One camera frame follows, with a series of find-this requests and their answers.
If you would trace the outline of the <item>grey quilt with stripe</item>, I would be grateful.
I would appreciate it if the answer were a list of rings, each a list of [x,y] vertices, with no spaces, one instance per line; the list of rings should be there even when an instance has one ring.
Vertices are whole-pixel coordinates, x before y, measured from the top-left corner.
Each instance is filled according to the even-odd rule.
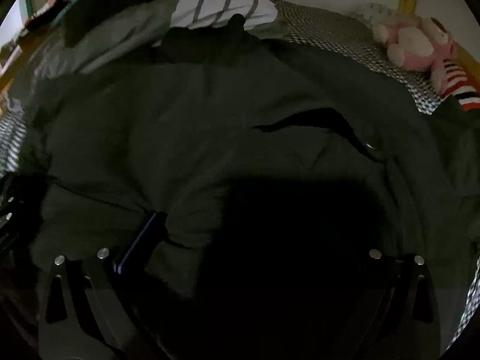
[[[33,53],[17,79],[36,81],[72,73],[88,73],[168,32],[179,0],[154,0],[107,19],[72,48],[66,32],[56,29]]]

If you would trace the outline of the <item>pink plush toy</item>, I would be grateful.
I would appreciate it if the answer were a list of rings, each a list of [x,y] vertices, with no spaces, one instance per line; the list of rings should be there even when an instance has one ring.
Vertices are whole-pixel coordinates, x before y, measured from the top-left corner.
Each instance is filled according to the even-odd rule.
[[[433,91],[450,97],[463,111],[479,109],[479,79],[459,58],[461,47],[436,18],[392,16],[373,26],[373,38],[385,47],[394,66],[430,74]]]

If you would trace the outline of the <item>white grey striped pillow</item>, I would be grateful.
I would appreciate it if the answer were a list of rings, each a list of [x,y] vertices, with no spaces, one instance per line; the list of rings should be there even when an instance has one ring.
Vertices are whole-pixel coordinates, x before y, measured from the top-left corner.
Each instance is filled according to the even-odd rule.
[[[278,10],[271,0],[179,0],[171,26],[222,27],[236,14],[244,17],[246,30],[272,24],[278,18]]]

